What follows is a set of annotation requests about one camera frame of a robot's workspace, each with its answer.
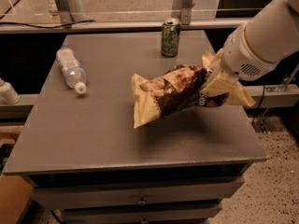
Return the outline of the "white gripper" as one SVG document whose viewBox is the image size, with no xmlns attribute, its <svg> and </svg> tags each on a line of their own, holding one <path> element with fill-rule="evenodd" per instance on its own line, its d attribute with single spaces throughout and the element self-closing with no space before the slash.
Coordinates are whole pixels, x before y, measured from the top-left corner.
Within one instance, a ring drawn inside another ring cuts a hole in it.
<svg viewBox="0 0 299 224">
<path fill-rule="evenodd" d="M 277 65 L 264 61 L 251 50 L 246 40 L 245 26 L 240 25 L 228 36 L 223 48 L 209 63 L 208 73 L 215 77 L 200 92 L 207 97 L 225 93 L 239 96 L 242 93 L 239 79 L 254 81 L 272 72 Z"/>
</svg>

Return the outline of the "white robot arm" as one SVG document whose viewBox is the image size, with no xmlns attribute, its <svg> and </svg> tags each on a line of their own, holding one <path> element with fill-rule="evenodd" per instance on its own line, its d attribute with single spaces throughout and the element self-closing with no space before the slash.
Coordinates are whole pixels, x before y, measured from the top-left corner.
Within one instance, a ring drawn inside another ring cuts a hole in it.
<svg viewBox="0 0 299 224">
<path fill-rule="evenodd" d="M 239 80 L 254 81 L 299 50 L 299 0 L 273 0 L 237 27 L 207 67 L 201 91 L 226 93 Z"/>
</svg>

